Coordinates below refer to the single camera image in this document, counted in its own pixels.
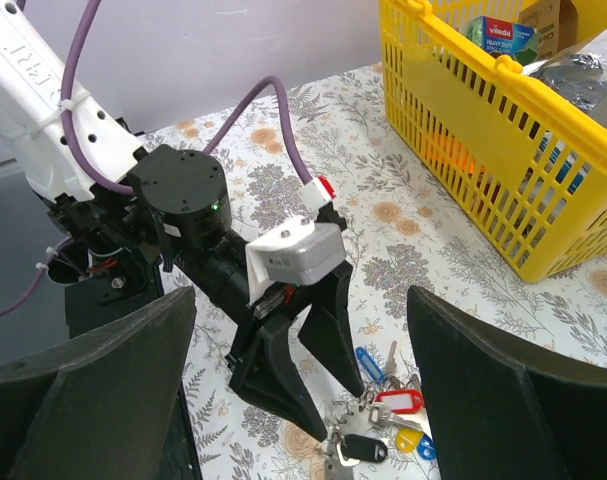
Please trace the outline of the brown cardboard box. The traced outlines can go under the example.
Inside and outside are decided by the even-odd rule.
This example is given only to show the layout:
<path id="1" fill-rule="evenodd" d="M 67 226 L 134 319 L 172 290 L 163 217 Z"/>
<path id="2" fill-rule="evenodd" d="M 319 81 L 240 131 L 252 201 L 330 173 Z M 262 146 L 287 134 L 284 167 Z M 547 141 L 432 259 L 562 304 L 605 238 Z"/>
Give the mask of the brown cardboard box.
<path id="1" fill-rule="evenodd" d="M 550 59 L 577 42 L 578 12 L 571 0 L 531 1 L 518 21 L 538 31 L 539 60 Z"/>

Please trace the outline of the red key tag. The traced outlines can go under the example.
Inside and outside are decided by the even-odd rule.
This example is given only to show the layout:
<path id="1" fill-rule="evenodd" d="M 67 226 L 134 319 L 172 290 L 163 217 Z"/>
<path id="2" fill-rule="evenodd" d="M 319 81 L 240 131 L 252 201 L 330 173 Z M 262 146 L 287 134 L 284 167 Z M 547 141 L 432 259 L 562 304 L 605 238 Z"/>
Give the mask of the red key tag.
<path id="1" fill-rule="evenodd" d="M 422 393 L 415 389 L 381 392 L 375 401 L 387 405 L 396 414 L 416 414 L 424 407 Z"/>

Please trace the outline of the yellow plastic basket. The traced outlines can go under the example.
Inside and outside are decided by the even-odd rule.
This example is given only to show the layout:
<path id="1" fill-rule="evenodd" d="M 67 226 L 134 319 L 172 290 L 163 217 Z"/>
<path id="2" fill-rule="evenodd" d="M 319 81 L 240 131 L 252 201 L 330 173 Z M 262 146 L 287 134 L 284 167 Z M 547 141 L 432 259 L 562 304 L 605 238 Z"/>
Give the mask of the yellow plastic basket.
<path id="1" fill-rule="evenodd" d="M 386 116 L 525 281 L 607 253 L 607 130 L 460 33 L 521 1 L 384 1 Z"/>

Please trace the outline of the blue key tag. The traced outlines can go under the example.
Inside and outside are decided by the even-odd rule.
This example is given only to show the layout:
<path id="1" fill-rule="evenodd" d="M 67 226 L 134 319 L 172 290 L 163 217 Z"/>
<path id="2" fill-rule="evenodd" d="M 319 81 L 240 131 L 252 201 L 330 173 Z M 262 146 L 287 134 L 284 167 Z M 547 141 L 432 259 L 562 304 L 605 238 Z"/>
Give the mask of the blue key tag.
<path id="1" fill-rule="evenodd" d="M 437 452 L 432 439 L 427 435 L 423 434 L 417 445 L 416 451 L 418 455 L 427 461 L 432 461 L 437 458 Z"/>
<path id="2" fill-rule="evenodd" d="M 364 347 L 355 349 L 355 356 L 363 370 L 375 383 L 382 384 L 386 377 L 370 353 Z"/>

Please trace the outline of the metal ring disc with keyrings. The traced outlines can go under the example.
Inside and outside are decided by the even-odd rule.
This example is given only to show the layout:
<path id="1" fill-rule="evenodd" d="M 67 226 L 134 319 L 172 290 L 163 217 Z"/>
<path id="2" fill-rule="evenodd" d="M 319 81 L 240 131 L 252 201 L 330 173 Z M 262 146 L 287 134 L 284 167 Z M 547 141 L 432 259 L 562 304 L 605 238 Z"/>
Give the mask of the metal ring disc with keyrings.
<path id="1" fill-rule="evenodd" d="M 367 384 L 363 395 L 358 400 L 346 404 L 344 410 L 335 419 L 325 444 L 324 477 L 326 479 L 357 479 L 367 470 L 379 472 L 385 464 L 398 455 L 412 454 L 404 454 L 396 449 L 394 440 L 401 427 L 419 430 L 424 434 L 429 432 L 423 409 L 416 414 L 393 413 L 387 405 L 375 401 L 379 393 L 381 389 L 378 386 L 374 383 Z M 382 440 L 388 447 L 388 458 L 379 464 L 344 458 L 339 443 L 346 434 L 358 434 Z"/>

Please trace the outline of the silver foil bag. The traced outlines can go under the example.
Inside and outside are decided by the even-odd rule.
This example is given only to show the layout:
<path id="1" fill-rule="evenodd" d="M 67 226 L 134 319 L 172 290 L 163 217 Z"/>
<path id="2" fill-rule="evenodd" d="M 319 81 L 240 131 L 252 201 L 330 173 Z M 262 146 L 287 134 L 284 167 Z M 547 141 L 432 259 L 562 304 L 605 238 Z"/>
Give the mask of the silver foil bag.
<path id="1" fill-rule="evenodd" d="M 539 62 L 528 76 L 589 113 L 607 96 L 607 28 Z"/>

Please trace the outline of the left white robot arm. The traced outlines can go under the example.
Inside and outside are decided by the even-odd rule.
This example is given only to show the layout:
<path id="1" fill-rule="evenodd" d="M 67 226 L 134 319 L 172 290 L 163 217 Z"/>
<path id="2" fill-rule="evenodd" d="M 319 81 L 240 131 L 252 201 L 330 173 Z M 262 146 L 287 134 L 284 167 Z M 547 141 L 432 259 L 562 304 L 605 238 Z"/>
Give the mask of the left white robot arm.
<path id="1" fill-rule="evenodd" d="M 96 267 L 122 256 L 181 270 L 237 327 L 226 361 L 231 389 L 245 402 L 297 425 L 317 440 L 328 432 L 289 349 L 304 322 L 305 348 L 352 395 L 364 385 L 348 315 L 352 265 L 335 210 L 335 190 L 313 176 L 295 144 L 282 82 L 268 76 L 282 137 L 315 218 L 294 215 L 248 241 L 231 227 L 232 209 L 214 145 L 162 144 L 147 150 L 76 79 L 99 5 L 89 2 L 60 58 L 20 1 L 0 1 L 0 143 L 18 160 L 52 220 L 82 242 Z"/>

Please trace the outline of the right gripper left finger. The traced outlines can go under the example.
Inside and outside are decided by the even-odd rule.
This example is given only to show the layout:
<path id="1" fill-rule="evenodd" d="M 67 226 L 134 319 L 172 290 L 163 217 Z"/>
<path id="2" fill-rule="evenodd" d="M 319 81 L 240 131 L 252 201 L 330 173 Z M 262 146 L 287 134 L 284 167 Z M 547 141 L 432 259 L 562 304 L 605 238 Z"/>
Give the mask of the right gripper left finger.
<path id="1" fill-rule="evenodd" d="M 0 479 L 194 479 L 192 288 L 0 365 Z"/>

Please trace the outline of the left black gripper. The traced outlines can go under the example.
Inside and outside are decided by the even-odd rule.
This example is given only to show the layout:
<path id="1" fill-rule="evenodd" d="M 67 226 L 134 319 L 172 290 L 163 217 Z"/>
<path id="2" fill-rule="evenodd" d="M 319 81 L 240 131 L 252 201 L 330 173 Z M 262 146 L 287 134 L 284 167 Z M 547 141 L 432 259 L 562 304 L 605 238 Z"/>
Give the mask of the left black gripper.
<path id="1" fill-rule="evenodd" d="M 332 204 L 320 208 L 319 223 L 346 219 Z M 342 262 L 318 283 L 272 284 L 249 302 L 245 245 L 231 228 L 225 202 L 184 205 L 175 215 L 175 263 L 233 320 L 238 329 L 230 350 L 230 388 L 245 402 L 287 420 L 317 441 L 327 429 L 295 367 L 289 328 L 304 308 L 309 313 L 298 338 L 353 397 L 364 393 L 348 314 L 353 266 Z"/>

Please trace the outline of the floral patterned mat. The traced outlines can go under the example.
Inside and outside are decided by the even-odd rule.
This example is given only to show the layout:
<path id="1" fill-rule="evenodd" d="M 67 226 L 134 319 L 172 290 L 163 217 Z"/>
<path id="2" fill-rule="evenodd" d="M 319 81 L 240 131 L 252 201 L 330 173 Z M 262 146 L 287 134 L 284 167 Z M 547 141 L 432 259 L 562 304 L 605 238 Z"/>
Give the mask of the floral patterned mat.
<path id="1" fill-rule="evenodd" d="M 607 368 L 607 253 L 536 284 L 515 275 L 421 161 L 384 112 L 380 64 L 288 93 L 297 147 L 338 192 L 347 219 L 353 342 L 383 366 L 397 341 L 396 375 L 419 375 L 407 333 L 406 293 L 421 285 L 479 319 L 544 348 Z M 251 240 L 306 214 L 285 153 L 278 107 L 254 101 L 213 155 L 223 165 L 233 229 Z M 324 448 L 296 426 L 240 400 L 224 361 L 236 326 L 197 292 L 184 387 L 204 479 L 324 479 Z M 326 425 L 358 405 L 300 345 L 290 349 Z"/>

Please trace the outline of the yellow key tag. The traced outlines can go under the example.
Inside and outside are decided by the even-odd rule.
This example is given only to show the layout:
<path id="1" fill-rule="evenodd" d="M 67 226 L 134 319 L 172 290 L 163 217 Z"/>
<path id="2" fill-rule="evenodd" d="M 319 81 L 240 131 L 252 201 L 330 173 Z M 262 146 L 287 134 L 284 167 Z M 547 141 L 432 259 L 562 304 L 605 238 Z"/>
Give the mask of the yellow key tag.
<path id="1" fill-rule="evenodd" d="M 420 444 L 424 433 L 409 427 L 401 427 L 395 437 L 396 449 L 404 454 L 414 452 Z"/>

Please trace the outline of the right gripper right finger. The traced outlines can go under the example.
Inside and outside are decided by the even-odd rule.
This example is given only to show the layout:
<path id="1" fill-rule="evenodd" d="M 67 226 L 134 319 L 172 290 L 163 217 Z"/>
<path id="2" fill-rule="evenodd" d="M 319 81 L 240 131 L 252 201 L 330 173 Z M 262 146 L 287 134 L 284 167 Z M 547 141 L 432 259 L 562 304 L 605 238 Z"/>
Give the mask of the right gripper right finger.
<path id="1" fill-rule="evenodd" d="M 607 368 L 419 286 L 407 323 L 444 479 L 607 479 Z"/>

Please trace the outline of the silver key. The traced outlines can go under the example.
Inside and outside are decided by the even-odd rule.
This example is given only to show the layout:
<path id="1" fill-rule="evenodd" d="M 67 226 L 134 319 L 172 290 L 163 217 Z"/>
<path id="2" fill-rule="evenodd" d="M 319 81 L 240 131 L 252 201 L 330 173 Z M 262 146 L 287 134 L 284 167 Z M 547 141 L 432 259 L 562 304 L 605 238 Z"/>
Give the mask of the silver key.
<path id="1" fill-rule="evenodd" d="M 397 341 L 393 341 L 390 345 L 389 352 L 386 358 L 386 362 L 382 373 L 385 378 L 393 377 L 396 374 L 397 363 L 396 363 L 396 350 L 397 350 Z"/>

